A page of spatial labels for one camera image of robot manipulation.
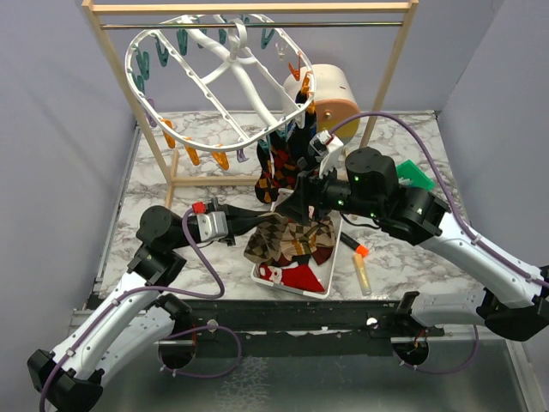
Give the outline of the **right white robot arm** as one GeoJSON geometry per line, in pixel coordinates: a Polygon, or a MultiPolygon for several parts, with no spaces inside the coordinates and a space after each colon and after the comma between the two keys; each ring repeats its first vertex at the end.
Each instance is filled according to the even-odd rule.
{"type": "Polygon", "coordinates": [[[548,269],[521,263],[469,225],[431,192],[401,185],[394,161],[374,148],[345,160],[347,179],[302,172],[293,193],[275,208],[296,222],[319,221],[332,211],[371,218],[390,237],[445,258],[481,288],[463,294],[413,292],[401,299],[395,328],[412,336],[443,324],[484,325],[525,342],[548,326],[548,269]]]}

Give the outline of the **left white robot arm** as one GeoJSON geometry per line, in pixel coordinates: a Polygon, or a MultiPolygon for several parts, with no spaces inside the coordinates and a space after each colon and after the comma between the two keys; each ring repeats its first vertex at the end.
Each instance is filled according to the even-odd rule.
{"type": "Polygon", "coordinates": [[[64,341],[29,357],[39,410],[91,410],[112,378],[143,350],[166,336],[184,336],[193,324],[190,309],[179,296],[217,300],[225,294],[225,285],[200,244],[234,245],[235,237],[272,217],[271,212],[216,201],[196,203],[182,216],[163,206],[148,208],[136,233],[142,243],[111,293],[64,341]],[[172,287],[186,264],[177,251],[187,246],[210,272],[218,292],[172,287]]]}

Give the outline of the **beige brown argyle sock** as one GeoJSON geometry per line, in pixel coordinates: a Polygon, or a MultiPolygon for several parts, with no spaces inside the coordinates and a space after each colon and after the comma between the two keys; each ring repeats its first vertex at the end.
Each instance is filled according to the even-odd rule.
{"type": "Polygon", "coordinates": [[[331,258],[335,242],[335,226],[329,217],[303,225],[272,214],[256,227],[244,256],[254,264],[287,266],[306,262],[306,257],[322,265],[331,258]]]}

